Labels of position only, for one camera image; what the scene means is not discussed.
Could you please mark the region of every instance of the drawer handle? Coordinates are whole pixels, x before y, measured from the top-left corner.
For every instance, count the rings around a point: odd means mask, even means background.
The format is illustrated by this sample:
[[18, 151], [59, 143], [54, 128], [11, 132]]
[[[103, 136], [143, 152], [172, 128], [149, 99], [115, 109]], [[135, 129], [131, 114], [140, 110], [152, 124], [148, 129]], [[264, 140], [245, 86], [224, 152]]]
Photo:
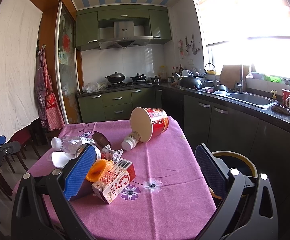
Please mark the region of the drawer handle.
[[210, 108], [211, 106], [210, 105], [204, 105], [202, 103], [198, 103], [199, 106], [202, 106], [202, 107], [206, 107], [206, 108]]
[[216, 108], [216, 107], [214, 107], [214, 110], [215, 110], [216, 112], [221, 113], [221, 114], [228, 114], [228, 111], [221, 110], [221, 109], [218, 109], [218, 108]]

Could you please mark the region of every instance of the barcode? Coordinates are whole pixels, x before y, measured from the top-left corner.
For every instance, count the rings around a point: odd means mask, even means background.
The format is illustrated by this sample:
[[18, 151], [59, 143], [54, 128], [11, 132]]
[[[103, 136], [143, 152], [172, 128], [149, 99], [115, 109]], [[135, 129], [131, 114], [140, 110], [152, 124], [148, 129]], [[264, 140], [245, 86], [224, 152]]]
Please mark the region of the barcode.
[[120, 166], [122, 168], [127, 168], [127, 166], [130, 165], [130, 162], [129, 161], [126, 161], [126, 160], [123, 160], [121, 159], [118, 163], [117, 163], [117, 166]]

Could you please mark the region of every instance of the stainless steel range hood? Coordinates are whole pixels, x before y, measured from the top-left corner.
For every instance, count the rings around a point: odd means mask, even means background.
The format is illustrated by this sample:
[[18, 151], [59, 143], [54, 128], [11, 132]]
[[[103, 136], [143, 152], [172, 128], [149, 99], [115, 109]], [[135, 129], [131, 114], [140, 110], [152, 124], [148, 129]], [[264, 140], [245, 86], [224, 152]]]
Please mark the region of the stainless steel range hood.
[[130, 46], [146, 46], [153, 36], [144, 36], [143, 31], [134, 31], [134, 21], [114, 22], [114, 38], [102, 39], [98, 41], [100, 49], [122, 48]]

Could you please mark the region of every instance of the sink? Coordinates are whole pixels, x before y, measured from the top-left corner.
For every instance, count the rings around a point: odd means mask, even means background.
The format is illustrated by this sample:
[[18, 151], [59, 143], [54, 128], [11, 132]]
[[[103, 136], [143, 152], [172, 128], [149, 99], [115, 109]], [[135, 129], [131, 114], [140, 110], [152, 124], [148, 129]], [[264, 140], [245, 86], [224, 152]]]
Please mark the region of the sink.
[[262, 96], [250, 94], [250, 93], [230, 93], [225, 95], [228, 98], [232, 98], [237, 101], [244, 102], [246, 104], [256, 106], [259, 108], [267, 109], [271, 107], [273, 104], [277, 103], [277, 101], [273, 101], [269, 98], [265, 98]]

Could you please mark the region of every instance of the table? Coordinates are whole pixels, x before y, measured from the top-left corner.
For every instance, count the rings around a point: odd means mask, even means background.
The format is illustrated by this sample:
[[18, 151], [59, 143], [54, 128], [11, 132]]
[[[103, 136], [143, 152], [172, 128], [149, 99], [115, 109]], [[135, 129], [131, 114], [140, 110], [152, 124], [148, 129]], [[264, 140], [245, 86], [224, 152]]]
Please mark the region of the table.
[[[91, 183], [85, 180], [80, 192], [87, 190], [87, 193], [70, 200], [97, 239], [193, 239], [216, 210], [183, 131], [174, 119], [170, 116], [168, 119], [166, 132], [122, 155], [134, 163], [136, 173], [130, 183], [133, 191], [130, 197], [126, 197], [127, 193], [119, 194], [111, 204], [105, 204], [93, 196]], [[93, 131], [103, 133], [112, 143], [112, 149], [121, 149], [121, 142], [131, 132], [130, 121], [70, 124], [59, 137], [91, 138]], [[52, 149], [28, 172], [33, 176], [48, 175], [54, 169], [51, 153]], [[45, 202], [51, 220], [59, 223], [48, 196]]]

